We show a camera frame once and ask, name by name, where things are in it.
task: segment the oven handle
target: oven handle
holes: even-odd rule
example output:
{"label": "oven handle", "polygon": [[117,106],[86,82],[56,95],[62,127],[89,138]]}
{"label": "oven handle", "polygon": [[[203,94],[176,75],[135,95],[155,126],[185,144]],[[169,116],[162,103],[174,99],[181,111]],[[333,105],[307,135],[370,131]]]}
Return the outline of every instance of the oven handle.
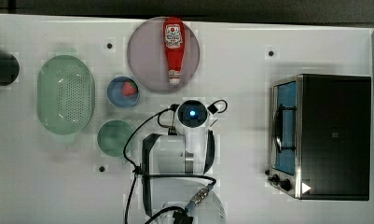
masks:
{"label": "oven handle", "polygon": [[279,105],[276,110],[276,114],[274,115],[274,135],[273,135],[273,142],[276,146],[276,149],[279,153],[283,151],[283,149],[295,149],[294,147],[282,147],[283,142],[283,111],[285,110],[293,110],[294,113],[297,110],[295,106],[287,107],[283,106],[283,104]]}

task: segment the red object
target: red object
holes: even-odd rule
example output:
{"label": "red object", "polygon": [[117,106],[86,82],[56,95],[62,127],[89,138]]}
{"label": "red object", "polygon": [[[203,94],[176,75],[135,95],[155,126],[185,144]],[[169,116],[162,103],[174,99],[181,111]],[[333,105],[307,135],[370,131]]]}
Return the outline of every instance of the red object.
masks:
{"label": "red object", "polygon": [[123,84],[122,94],[125,96],[131,96],[137,93],[137,91],[137,85],[133,81],[126,81],[125,84]]}
{"label": "red object", "polygon": [[183,22],[170,17],[163,23],[164,52],[169,67],[169,81],[173,85],[180,82],[180,72],[186,45]]}

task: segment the oven window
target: oven window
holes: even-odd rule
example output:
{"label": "oven window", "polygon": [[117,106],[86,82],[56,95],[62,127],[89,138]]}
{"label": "oven window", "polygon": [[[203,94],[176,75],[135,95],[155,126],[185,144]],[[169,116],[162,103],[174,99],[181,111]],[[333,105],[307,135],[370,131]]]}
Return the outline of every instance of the oven window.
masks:
{"label": "oven window", "polygon": [[274,168],[290,175],[295,174],[295,115],[297,106],[297,83],[290,82],[278,86],[277,90],[277,109],[282,113],[282,138],[276,150],[276,161]]}

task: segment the camera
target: camera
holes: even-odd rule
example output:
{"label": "camera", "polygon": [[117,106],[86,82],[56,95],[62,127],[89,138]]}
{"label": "camera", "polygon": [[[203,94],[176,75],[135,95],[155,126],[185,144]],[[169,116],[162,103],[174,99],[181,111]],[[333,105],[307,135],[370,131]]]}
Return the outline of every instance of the camera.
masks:
{"label": "camera", "polygon": [[201,102],[189,100],[180,105],[177,116],[183,125],[196,128],[207,120],[208,114],[206,106]]}

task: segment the white cap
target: white cap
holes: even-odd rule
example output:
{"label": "white cap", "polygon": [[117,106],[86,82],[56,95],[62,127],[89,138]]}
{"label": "white cap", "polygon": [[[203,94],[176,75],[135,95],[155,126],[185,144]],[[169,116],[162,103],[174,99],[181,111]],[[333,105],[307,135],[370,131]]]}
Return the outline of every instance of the white cap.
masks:
{"label": "white cap", "polygon": [[178,83],[180,83],[180,78],[169,78],[169,81],[170,81],[170,84],[172,85],[178,85]]}

